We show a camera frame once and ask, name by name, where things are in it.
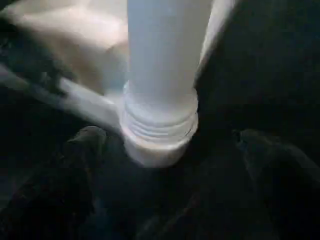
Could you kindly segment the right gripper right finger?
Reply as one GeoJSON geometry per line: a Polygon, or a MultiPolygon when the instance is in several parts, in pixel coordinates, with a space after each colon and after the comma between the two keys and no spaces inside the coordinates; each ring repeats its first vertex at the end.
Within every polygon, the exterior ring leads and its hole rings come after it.
{"type": "Polygon", "coordinates": [[[320,238],[320,167],[294,144],[255,129],[234,142],[281,240],[320,238]]]}

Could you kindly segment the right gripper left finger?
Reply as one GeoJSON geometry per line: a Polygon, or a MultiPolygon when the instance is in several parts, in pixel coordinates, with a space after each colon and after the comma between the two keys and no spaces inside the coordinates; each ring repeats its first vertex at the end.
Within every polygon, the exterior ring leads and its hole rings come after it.
{"type": "Polygon", "coordinates": [[[27,179],[14,195],[22,212],[16,240],[78,240],[79,229],[94,212],[94,175],[103,163],[107,133],[86,126],[27,179]]]}

